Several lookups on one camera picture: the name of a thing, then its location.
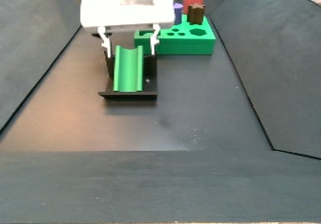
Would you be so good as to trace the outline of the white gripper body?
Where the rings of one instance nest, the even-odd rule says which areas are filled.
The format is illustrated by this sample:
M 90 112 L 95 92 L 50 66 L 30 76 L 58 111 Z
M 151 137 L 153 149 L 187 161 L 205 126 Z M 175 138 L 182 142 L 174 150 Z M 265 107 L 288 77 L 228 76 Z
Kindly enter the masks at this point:
M 108 33 L 151 30 L 155 24 L 174 24 L 173 0 L 82 0 L 80 23 L 95 34 L 99 27 Z

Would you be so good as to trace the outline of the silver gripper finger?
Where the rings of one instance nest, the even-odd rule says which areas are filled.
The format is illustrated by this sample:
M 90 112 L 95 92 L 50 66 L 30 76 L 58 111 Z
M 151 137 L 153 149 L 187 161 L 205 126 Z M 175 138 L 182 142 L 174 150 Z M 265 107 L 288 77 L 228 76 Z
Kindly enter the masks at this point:
M 150 36 L 150 54 L 155 55 L 155 46 L 159 44 L 158 35 L 161 32 L 161 25 L 153 25 L 153 35 Z
M 103 40 L 102 47 L 106 49 L 107 57 L 111 58 L 111 40 L 104 26 L 98 27 L 98 34 Z

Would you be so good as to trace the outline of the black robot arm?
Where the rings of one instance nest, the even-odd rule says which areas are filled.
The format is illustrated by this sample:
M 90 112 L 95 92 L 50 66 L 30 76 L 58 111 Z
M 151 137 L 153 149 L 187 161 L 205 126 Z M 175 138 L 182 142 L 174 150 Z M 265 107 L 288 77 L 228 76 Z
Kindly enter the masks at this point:
M 151 52 L 155 52 L 158 33 L 174 25 L 175 0 L 82 0 L 82 26 L 103 39 L 102 46 L 111 57 L 110 34 L 151 30 Z

